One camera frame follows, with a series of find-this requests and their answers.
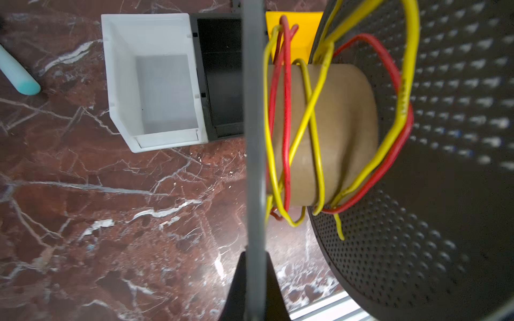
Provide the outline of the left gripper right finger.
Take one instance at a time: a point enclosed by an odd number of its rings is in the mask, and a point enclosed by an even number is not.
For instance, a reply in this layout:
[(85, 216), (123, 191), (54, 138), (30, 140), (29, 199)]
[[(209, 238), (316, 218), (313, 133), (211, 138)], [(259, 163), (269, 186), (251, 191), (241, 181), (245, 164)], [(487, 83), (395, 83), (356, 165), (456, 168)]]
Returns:
[(291, 321), (270, 254), (266, 253), (266, 321)]

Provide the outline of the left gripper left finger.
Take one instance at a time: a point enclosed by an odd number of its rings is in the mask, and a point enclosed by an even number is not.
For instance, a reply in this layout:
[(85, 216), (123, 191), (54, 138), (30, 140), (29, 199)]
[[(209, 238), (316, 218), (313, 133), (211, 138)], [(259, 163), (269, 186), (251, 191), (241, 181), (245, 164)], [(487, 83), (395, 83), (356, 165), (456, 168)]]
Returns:
[(242, 321), (246, 313), (246, 252), (239, 257), (226, 303), (219, 321)]

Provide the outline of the grey cable spool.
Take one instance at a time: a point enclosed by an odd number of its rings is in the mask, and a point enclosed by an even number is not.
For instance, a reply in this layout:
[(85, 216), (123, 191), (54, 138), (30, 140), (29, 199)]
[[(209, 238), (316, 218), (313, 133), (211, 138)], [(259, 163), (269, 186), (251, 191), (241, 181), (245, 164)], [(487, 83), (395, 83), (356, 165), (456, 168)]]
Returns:
[(355, 319), (512, 320), (513, 2), (418, 7), (412, 132), (317, 242)]

